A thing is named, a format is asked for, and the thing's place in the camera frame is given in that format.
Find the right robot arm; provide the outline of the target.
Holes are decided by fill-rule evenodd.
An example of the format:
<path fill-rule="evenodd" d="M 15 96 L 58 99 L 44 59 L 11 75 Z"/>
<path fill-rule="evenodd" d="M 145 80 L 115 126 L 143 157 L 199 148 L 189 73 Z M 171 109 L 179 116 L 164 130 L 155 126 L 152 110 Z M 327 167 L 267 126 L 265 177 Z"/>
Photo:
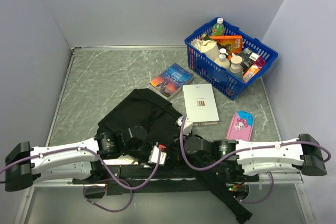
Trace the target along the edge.
<path fill-rule="evenodd" d="M 280 142 L 217 140 L 179 136 L 181 153 L 193 170 L 226 169 L 235 181 L 265 172 L 299 170 L 305 176 L 325 176 L 331 154 L 310 134 Z"/>

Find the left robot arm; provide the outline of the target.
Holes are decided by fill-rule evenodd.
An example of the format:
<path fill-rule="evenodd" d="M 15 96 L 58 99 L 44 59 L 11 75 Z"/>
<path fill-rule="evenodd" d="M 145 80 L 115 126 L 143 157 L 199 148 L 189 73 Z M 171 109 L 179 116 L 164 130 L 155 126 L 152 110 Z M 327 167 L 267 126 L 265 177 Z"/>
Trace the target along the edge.
<path fill-rule="evenodd" d="M 5 190 L 24 190 L 34 184 L 53 179 L 88 179 L 98 183 L 107 172 L 125 189 L 131 186 L 122 183 L 105 163 L 118 158 L 126 143 L 131 140 L 144 141 L 148 134 L 142 126 L 123 131 L 107 131 L 87 140 L 60 146 L 32 147 L 30 142 L 19 143 L 6 157 Z"/>

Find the black backpack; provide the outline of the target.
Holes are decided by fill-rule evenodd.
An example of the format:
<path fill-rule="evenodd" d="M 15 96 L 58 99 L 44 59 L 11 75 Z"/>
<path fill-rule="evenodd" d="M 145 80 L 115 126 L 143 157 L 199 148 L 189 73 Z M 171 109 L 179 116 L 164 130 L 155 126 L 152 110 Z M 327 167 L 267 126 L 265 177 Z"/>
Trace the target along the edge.
<path fill-rule="evenodd" d="M 150 142 L 165 146 L 167 160 L 163 167 L 169 170 L 182 164 L 187 165 L 178 141 L 182 133 L 176 121 L 181 116 L 171 102 L 153 91 L 134 89 L 98 123 L 96 135 L 140 125 L 147 130 Z M 252 213 L 238 203 L 234 196 L 216 197 L 232 211 L 239 223 L 245 223 L 251 218 Z"/>

